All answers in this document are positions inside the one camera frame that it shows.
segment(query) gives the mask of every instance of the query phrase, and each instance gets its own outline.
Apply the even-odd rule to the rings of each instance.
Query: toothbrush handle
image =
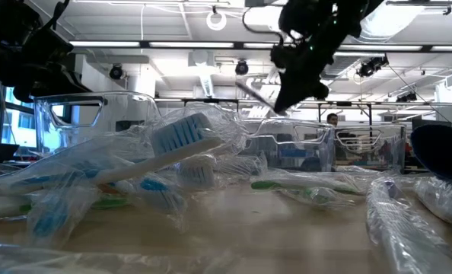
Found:
[[[112,183],[129,178],[145,175],[149,172],[160,170],[166,166],[182,161],[199,153],[203,153],[222,144],[220,138],[204,139],[200,142],[187,145],[182,148],[167,152],[143,162],[128,167],[103,170],[94,177],[91,182],[95,184]]]

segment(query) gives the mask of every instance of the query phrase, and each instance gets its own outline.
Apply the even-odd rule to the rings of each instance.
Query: clear plastic bin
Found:
[[[248,130],[254,133],[241,154],[264,154],[268,166],[274,168],[332,170],[335,152],[332,126],[298,119],[265,119],[245,123]]]
[[[404,167],[404,125],[337,128],[335,136],[336,166],[355,165],[375,170]]]
[[[65,106],[70,115],[63,112]],[[48,154],[106,132],[160,116],[153,98],[136,92],[93,92],[35,99],[37,150]]]

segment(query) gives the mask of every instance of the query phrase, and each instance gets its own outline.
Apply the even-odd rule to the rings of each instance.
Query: wooden table surface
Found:
[[[412,201],[452,247],[452,227]],[[383,273],[366,214],[364,198],[356,207],[323,211],[236,186],[192,199],[182,234],[163,215],[131,206],[89,212],[63,250],[180,256],[228,250],[241,257],[234,273]],[[21,244],[24,230],[24,221],[0,222],[0,243]]]

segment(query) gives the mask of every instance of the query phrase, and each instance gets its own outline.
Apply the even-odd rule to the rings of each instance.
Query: security camera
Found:
[[[248,64],[245,60],[238,61],[238,64],[236,65],[236,69],[234,70],[236,72],[236,75],[243,76],[246,73],[248,73]]]
[[[123,71],[122,64],[113,64],[113,68],[110,71],[110,77],[113,80],[121,80],[125,78],[126,73]]]

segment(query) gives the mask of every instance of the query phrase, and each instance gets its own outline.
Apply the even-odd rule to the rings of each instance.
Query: white toothbrush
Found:
[[[195,113],[153,133],[151,145],[155,153],[154,158],[128,167],[102,170],[91,182],[112,183],[142,176],[217,148],[221,144],[222,140],[214,133],[208,118],[202,113]]]

